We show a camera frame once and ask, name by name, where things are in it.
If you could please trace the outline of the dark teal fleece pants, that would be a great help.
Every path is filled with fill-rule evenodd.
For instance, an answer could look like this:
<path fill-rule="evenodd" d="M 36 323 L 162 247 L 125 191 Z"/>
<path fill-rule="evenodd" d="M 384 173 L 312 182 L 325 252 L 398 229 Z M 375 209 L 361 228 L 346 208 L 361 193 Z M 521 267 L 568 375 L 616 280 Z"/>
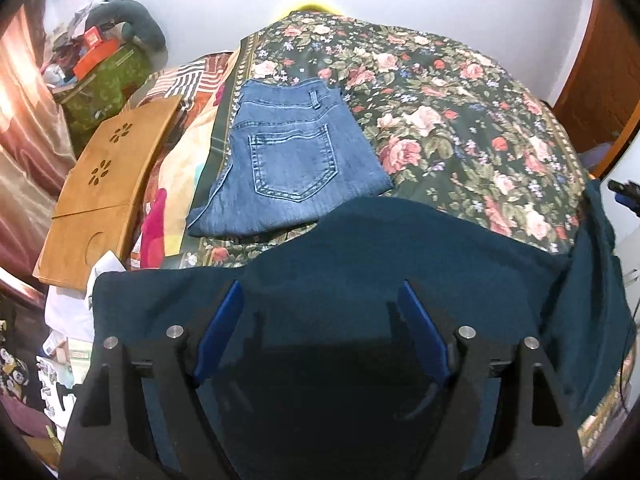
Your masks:
<path fill-rule="evenodd" d="M 401 479 L 437 419 L 397 307 L 402 283 L 498 344 L 536 337 L 580 424 L 634 339 L 614 244 L 597 183 L 565 254 L 410 200 L 358 198 L 236 269 L 105 273 L 94 329 L 142 344 L 212 313 L 221 287 L 238 281 L 244 312 L 200 394 L 234 469 L 244 479 Z"/>

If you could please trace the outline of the brown wooden door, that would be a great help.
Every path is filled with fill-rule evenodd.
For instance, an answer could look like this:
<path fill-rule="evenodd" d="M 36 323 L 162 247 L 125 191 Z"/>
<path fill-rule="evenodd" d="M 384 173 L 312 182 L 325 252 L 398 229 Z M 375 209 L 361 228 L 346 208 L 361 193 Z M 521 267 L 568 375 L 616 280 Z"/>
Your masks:
<path fill-rule="evenodd" d="M 604 177 L 639 127 L 639 39 L 613 0 L 592 0 L 582 45 L 553 107 L 574 148 L 605 152 L 590 172 Z"/>

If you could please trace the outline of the wooden lap desk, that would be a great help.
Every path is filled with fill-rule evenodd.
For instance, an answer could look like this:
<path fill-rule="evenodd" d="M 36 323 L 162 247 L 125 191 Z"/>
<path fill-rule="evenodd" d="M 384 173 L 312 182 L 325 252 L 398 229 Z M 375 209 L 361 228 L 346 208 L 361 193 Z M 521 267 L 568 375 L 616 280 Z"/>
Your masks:
<path fill-rule="evenodd" d="M 149 102 L 99 125 L 55 205 L 34 269 L 38 281 L 85 290 L 106 252 L 127 258 L 146 179 L 180 101 Z"/>

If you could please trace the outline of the striped patchwork quilt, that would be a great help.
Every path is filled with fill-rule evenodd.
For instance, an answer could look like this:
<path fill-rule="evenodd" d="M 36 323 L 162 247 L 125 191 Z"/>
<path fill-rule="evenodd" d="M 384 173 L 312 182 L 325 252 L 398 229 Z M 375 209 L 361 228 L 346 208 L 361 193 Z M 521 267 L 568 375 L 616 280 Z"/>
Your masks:
<path fill-rule="evenodd" d="M 176 96 L 178 110 L 146 180 L 131 270 L 157 269 L 178 254 L 186 216 L 192 206 L 210 148 L 210 136 L 224 82 L 234 69 L 238 51 L 211 53 L 174 68 L 152 73 L 128 102 L 126 110 Z"/>

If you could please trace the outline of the folded blue denim jeans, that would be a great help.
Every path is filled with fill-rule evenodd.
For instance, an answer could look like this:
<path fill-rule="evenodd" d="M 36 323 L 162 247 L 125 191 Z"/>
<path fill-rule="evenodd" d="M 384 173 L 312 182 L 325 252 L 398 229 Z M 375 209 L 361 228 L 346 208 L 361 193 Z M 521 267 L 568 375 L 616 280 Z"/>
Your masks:
<path fill-rule="evenodd" d="M 191 236 L 288 229 L 393 186 L 340 90 L 320 78 L 294 86 L 247 81 L 229 141 L 206 204 L 186 218 Z"/>

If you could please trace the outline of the pink orange curtain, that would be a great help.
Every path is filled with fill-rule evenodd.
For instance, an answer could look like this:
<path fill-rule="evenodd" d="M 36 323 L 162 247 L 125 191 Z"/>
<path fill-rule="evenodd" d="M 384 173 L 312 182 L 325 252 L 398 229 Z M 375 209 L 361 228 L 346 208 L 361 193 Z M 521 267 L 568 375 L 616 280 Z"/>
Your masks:
<path fill-rule="evenodd" d="M 29 285 L 38 283 L 32 271 L 75 162 L 21 6 L 1 34 L 1 267 Z"/>

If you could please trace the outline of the green patterned storage bag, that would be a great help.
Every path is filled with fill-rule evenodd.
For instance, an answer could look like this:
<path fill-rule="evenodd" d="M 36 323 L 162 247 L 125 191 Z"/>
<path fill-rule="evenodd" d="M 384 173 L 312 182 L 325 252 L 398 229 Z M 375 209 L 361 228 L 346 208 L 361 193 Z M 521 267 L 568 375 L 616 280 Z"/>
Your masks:
<path fill-rule="evenodd" d="M 151 63 L 143 50 L 125 44 L 80 81 L 52 91 L 64 112 L 76 157 L 100 123 L 117 115 L 150 73 Z"/>

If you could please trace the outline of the orange box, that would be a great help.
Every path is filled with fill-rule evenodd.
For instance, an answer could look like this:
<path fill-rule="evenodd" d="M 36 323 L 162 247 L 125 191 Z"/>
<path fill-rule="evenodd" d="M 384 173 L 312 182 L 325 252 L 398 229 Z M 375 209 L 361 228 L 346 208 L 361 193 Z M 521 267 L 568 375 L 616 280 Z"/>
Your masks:
<path fill-rule="evenodd" d="M 78 80 L 84 78 L 101 62 L 109 58 L 119 48 L 119 41 L 115 38 L 107 39 L 91 48 L 82 58 L 79 59 L 73 68 L 74 75 Z"/>

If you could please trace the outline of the grey neck pillow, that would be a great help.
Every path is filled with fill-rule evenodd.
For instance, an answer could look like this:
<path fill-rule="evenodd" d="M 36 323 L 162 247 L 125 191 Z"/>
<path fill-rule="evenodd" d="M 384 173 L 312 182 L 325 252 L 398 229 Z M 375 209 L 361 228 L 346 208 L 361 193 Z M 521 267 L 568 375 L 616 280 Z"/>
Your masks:
<path fill-rule="evenodd" d="M 136 0 L 110 0 L 92 9 L 85 21 L 85 31 L 95 27 L 101 34 L 118 29 L 125 42 L 139 40 L 151 52 L 166 49 L 160 25 L 145 6 Z"/>

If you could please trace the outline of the red small box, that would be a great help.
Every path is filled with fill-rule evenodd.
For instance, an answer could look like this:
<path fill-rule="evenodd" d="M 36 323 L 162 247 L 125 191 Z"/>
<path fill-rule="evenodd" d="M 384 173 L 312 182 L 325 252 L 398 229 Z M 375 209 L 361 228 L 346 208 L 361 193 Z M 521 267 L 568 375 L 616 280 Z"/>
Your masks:
<path fill-rule="evenodd" d="M 88 28 L 82 35 L 82 40 L 84 40 L 87 50 L 92 50 L 104 43 L 100 29 L 96 26 Z"/>

